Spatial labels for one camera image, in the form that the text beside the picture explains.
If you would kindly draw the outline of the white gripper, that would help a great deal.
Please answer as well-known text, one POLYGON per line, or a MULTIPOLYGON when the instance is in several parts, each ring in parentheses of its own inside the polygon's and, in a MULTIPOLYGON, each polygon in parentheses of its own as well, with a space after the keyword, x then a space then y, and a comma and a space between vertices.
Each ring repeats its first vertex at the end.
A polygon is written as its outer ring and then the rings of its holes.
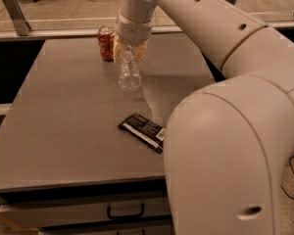
POLYGON ((153 11, 143 13, 143 22, 138 23, 134 19, 127 18, 122 10, 116 20, 116 35, 114 36, 114 62, 116 62, 121 51, 126 48, 126 43, 134 45, 136 63, 140 67, 148 46, 148 39, 152 30, 153 11))

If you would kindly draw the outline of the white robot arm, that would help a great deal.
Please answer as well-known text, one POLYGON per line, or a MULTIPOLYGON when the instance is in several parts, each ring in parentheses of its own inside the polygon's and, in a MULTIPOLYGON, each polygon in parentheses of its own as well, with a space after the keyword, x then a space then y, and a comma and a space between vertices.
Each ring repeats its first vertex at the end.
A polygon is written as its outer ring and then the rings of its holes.
POLYGON ((164 170, 176 235, 281 235, 280 181, 294 151, 294 43, 224 0, 122 0, 120 43, 161 8, 221 71, 173 110, 164 170))

